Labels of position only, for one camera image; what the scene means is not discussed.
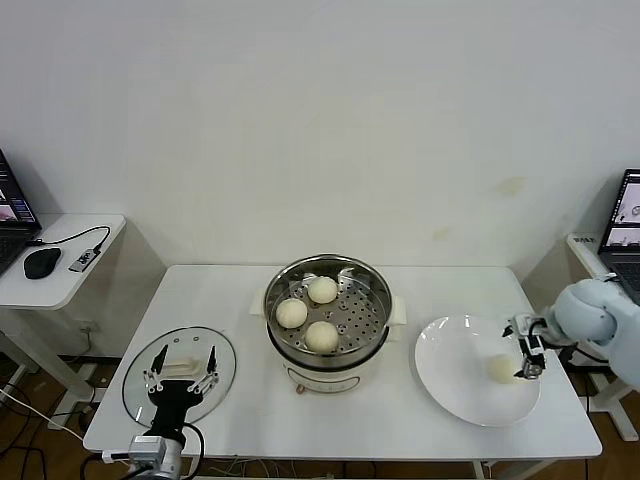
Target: steamed bun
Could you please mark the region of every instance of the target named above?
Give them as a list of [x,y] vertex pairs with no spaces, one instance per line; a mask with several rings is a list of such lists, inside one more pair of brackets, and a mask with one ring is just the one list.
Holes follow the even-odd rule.
[[304,336],[309,350],[317,353],[331,353],[338,348],[338,329],[329,322],[315,322],[309,325]]
[[338,296],[338,285],[329,277],[316,277],[309,284],[308,293],[316,303],[330,303]]
[[487,373],[497,383],[508,385],[520,382],[520,378],[513,376],[518,370],[520,369],[511,355],[494,355],[487,360]]
[[276,320],[283,328],[298,328],[307,320],[307,306],[302,300],[288,298],[278,305]]

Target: power outlet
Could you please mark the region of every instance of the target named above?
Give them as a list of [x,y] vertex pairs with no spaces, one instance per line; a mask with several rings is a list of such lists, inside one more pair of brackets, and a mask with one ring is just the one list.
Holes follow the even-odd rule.
[[78,330],[81,332],[99,332],[100,328],[98,324],[94,320],[79,320],[78,322]]

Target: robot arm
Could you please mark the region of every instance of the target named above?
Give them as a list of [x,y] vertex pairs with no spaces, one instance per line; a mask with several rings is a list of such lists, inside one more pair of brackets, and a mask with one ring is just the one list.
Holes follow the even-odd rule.
[[518,315],[505,334],[515,333],[524,356],[516,375],[537,378],[545,368],[545,345],[582,341],[609,359],[611,370],[628,385],[640,386],[640,307],[612,284],[582,280],[565,288],[540,316]]
[[186,439],[182,433],[187,411],[199,405],[218,383],[216,349],[211,354],[205,372],[195,381],[163,374],[168,345],[154,358],[151,368],[143,372],[147,395],[157,407],[151,429],[131,440],[127,452],[103,452],[105,463],[128,458],[130,472],[140,471],[136,479],[178,480],[181,453]]

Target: wall stain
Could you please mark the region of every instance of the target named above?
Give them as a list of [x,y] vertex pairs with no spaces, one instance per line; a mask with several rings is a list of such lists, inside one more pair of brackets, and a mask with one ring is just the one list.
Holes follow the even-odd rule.
[[526,184],[527,177],[510,177],[495,185],[492,190],[505,197],[515,198],[524,190]]
[[439,228],[438,230],[433,232],[433,239],[436,242],[443,242],[444,240],[448,239],[451,236],[452,232],[453,232],[453,228],[451,227]]

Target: white plate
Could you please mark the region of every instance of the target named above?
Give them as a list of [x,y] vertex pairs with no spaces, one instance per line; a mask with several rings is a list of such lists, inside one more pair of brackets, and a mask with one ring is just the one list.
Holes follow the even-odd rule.
[[489,377],[487,360],[500,354],[522,363],[517,340],[502,338],[505,325],[472,315],[442,317],[418,337],[418,374],[440,405],[467,422],[505,427],[529,415],[540,397],[537,380],[500,384]]

